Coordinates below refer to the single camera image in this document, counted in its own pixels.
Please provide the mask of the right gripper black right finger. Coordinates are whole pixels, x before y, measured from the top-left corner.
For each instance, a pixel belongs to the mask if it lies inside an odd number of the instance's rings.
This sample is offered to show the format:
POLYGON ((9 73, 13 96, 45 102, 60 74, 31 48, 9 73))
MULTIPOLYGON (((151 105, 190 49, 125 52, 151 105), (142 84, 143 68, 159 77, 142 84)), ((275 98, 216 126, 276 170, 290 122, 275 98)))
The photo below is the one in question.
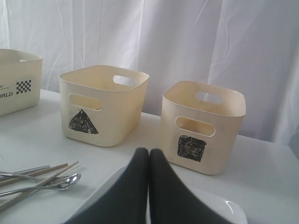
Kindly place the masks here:
POLYGON ((149 206, 153 224, 223 224, 180 180, 160 149, 149 155, 149 206))

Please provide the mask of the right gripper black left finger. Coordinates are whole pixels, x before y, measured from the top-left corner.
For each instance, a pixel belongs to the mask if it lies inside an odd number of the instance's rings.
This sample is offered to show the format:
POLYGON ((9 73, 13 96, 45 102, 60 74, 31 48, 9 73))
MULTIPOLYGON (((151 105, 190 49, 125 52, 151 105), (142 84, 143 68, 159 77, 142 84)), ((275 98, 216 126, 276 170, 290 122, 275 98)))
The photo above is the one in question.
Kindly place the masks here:
POLYGON ((140 147, 126 170, 95 203, 74 217, 75 224, 146 223, 149 151, 140 147))

